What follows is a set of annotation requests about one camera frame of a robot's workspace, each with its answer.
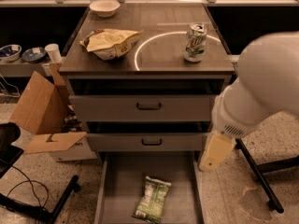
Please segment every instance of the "green chip bag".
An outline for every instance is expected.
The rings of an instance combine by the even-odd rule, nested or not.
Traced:
[[[161,223],[164,201],[171,183],[146,176],[144,196],[138,203],[132,217],[148,223]]]

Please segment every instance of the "black drawer handle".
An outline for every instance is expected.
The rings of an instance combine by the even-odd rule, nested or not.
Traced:
[[[162,144],[162,138],[159,139],[157,142],[149,142],[149,141],[142,139],[141,144],[143,146],[160,146]]]
[[[161,103],[157,105],[141,105],[140,103],[136,104],[136,108],[139,110],[159,110],[161,109],[162,105]]]

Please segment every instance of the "silver can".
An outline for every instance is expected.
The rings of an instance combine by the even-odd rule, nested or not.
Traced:
[[[184,58],[193,63],[202,60],[206,46],[206,27],[203,23],[192,23],[186,34],[188,44],[184,51]]]

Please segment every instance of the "white cup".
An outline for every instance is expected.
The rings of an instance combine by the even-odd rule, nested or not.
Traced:
[[[57,44],[48,44],[45,47],[46,52],[48,53],[48,55],[50,56],[50,60],[53,63],[60,63],[62,61],[62,56],[60,54],[59,51],[59,47]]]

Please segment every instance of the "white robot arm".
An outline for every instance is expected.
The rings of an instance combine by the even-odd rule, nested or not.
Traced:
[[[216,100],[214,130],[199,163],[213,171],[243,138],[279,111],[299,116],[299,32],[262,36],[251,42],[237,63],[237,80]]]

